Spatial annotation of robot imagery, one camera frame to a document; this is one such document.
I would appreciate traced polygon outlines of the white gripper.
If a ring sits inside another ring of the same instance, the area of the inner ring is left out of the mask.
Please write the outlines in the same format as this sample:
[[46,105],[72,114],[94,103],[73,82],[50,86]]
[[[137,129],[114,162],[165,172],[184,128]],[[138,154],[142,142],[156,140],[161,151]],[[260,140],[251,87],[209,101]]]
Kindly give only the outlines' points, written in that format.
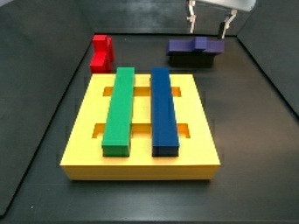
[[[225,16],[224,21],[218,24],[218,39],[224,39],[225,31],[229,28],[229,23],[234,19],[237,15],[237,11],[245,11],[249,12],[255,5],[256,0],[196,0],[201,3],[232,9],[229,11],[229,14]],[[193,12],[194,8],[194,0],[186,0],[185,1],[185,10],[186,10],[186,21],[190,24],[189,33],[193,33],[193,26],[194,26],[194,20],[196,15]]]

